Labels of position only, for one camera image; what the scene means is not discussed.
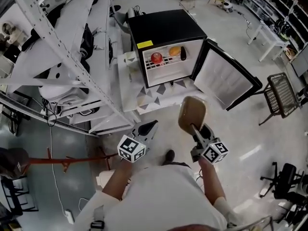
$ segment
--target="hand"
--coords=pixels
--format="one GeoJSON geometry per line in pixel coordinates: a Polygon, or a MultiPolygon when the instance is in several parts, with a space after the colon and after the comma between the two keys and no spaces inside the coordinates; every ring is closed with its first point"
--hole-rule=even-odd
{"type": "Polygon", "coordinates": [[[202,170],[207,171],[207,170],[210,170],[210,169],[215,169],[214,166],[203,157],[200,157],[198,163],[199,163],[202,170]]]}

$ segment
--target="black shoe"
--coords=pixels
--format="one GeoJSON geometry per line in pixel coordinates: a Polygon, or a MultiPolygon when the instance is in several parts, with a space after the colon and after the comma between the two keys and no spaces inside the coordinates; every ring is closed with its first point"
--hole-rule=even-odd
{"type": "Polygon", "coordinates": [[[167,165],[173,162],[175,157],[174,150],[169,150],[165,155],[165,161],[163,162],[163,165],[167,165]]]}

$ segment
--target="gray floor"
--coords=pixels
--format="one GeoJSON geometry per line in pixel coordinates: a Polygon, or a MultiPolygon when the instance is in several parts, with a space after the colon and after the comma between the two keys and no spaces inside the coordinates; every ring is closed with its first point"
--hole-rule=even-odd
{"type": "MultiPolygon", "coordinates": [[[[190,13],[199,26],[210,38],[214,38],[218,45],[238,60],[254,76],[258,77],[265,86],[267,76],[281,71],[287,72],[295,90],[300,90],[301,83],[290,65],[284,67],[283,60],[278,58],[275,62],[271,57],[278,48],[260,63],[258,59],[265,52],[261,36],[248,46],[249,40],[245,19],[236,12],[226,13],[208,0],[196,0],[195,8],[190,13]]],[[[179,0],[114,0],[115,4],[122,6],[121,11],[126,12],[129,7],[139,5],[142,11],[152,13],[163,10],[180,9],[179,0]]],[[[184,0],[186,8],[193,6],[192,0],[184,0]]],[[[259,21],[246,8],[234,6],[244,13],[245,18],[252,23],[252,35],[258,27],[259,21]]],[[[129,51],[129,37],[123,35],[125,50],[129,51]]],[[[221,110],[215,101],[207,98],[208,113],[207,124],[214,130],[229,147],[230,155],[217,164],[219,178],[225,189],[227,199],[234,210],[247,220],[272,214],[278,216],[282,211],[279,202],[269,194],[259,199],[258,193],[268,186],[268,182],[260,181],[263,176],[271,176],[272,161],[277,161],[281,169],[284,163],[292,163],[297,169],[306,168],[308,106],[297,109],[286,119],[274,117],[262,126],[263,121],[270,113],[263,95],[249,98],[231,111],[221,110]]],[[[142,120],[159,121],[159,128],[154,138],[152,150],[135,167],[141,169],[162,162],[167,149],[176,152],[176,160],[188,163],[197,173],[198,164],[192,164],[190,150],[194,143],[190,135],[181,131],[178,124],[180,107],[172,106],[153,111],[141,116],[142,120]]],[[[114,151],[122,133],[104,136],[104,146],[114,151]]]]}
{"type": "MultiPolygon", "coordinates": [[[[237,14],[225,13],[208,0],[196,0],[196,7],[190,10],[200,27],[214,38],[219,46],[236,58],[248,71],[257,76],[264,84],[270,74],[285,71],[281,59],[273,62],[270,54],[263,62],[258,59],[265,51],[261,45],[262,39],[255,40],[251,46],[246,35],[245,19],[237,14]]],[[[126,12],[129,7],[139,5],[141,10],[152,13],[163,10],[179,9],[179,0],[114,0],[126,12]]],[[[186,7],[192,7],[190,0],[185,0],[186,7]]],[[[252,23],[253,29],[258,26],[258,20],[244,7],[236,8],[245,14],[252,23]]],[[[123,35],[124,46],[129,51],[129,37],[123,35]]],[[[301,85],[290,66],[288,75],[293,86],[299,90],[301,85]]],[[[258,192],[266,186],[259,180],[260,175],[271,175],[271,162],[277,161],[280,168],[286,162],[292,163],[298,169],[305,168],[307,156],[308,106],[297,109],[288,118],[282,120],[274,117],[263,126],[257,124],[269,115],[264,96],[259,95],[246,100],[241,105],[227,112],[215,106],[213,99],[207,99],[206,122],[228,146],[231,153],[216,166],[219,178],[225,189],[227,199],[234,210],[247,219],[256,219],[267,214],[276,215],[281,211],[279,201],[272,194],[260,200],[258,192]]],[[[142,158],[136,169],[144,166],[158,165],[167,149],[176,151],[176,160],[188,163],[195,172],[199,171],[197,164],[191,163],[190,150],[194,146],[192,138],[181,131],[177,125],[179,106],[172,106],[142,115],[142,120],[159,121],[159,128],[154,139],[153,149],[142,158]]],[[[86,137],[61,128],[53,128],[54,157],[87,156],[86,137]]],[[[13,137],[6,127],[0,132],[0,146],[4,148],[22,146],[30,156],[46,157],[46,148],[50,146],[49,127],[42,122],[31,120],[23,122],[21,135],[13,137]]],[[[115,151],[119,138],[123,133],[115,133],[100,138],[108,151],[115,151]]],[[[64,174],[61,166],[55,166],[59,190],[64,208],[78,214],[80,197],[89,198],[94,193],[94,184],[90,167],[87,163],[71,165],[64,174]]],[[[70,230],[66,218],[62,215],[61,206],[54,186],[51,166],[31,166],[29,173],[30,190],[36,198],[39,212],[25,213],[19,218],[25,231],[33,230],[70,230]]]]}
{"type": "MultiPolygon", "coordinates": [[[[32,107],[38,108],[35,102],[32,107]]],[[[47,158],[47,147],[51,147],[50,130],[46,123],[31,119],[23,120],[19,128],[19,136],[13,136],[1,120],[0,147],[23,147],[30,157],[47,158]]],[[[89,137],[62,128],[52,128],[53,157],[74,158],[87,157],[87,142],[89,137]]],[[[72,164],[66,173],[62,165],[54,166],[55,175],[64,210],[69,209],[74,217],[79,213],[80,197],[91,198],[95,192],[88,163],[72,164]]],[[[53,179],[51,165],[32,165],[27,173],[31,195],[35,198],[39,212],[24,213],[18,218],[24,231],[55,231],[70,230],[62,214],[60,202],[53,179]]]]}

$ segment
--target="open fridge door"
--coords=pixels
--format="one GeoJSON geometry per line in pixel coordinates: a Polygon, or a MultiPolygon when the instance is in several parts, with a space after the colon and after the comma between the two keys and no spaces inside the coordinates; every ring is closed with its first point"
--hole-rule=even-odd
{"type": "Polygon", "coordinates": [[[199,64],[192,73],[197,88],[211,93],[223,109],[230,110],[262,88],[238,61],[207,39],[199,64]]]}

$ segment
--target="mini fridge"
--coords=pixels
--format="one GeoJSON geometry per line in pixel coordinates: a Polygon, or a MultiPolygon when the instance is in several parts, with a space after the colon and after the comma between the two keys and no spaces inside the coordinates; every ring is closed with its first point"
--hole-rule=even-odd
{"type": "Polygon", "coordinates": [[[227,110],[262,88],[259,79],[208,39],[184,10],[133,17],[128,24],[147,88],[190,77],[227,110]]]}

